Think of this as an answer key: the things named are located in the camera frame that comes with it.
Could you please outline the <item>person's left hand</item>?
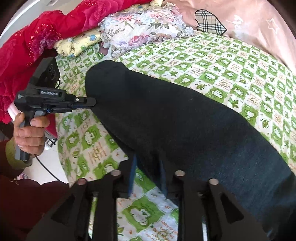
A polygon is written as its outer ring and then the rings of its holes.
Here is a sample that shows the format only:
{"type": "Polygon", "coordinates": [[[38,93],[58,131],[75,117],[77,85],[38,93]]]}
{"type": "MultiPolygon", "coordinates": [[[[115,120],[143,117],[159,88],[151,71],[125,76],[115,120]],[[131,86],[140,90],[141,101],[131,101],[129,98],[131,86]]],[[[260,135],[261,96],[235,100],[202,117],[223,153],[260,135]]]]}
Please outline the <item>person's left hand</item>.
{"type": "Polygon", "coordinates": [[[20,150],[32,154],[40,155],[45,147],[45,128],[50,124],[46,116],[33,118],[29,126],[20,127],[25,119],[24,113],[19,113],[14,121],[14,146],[20,150]]]}

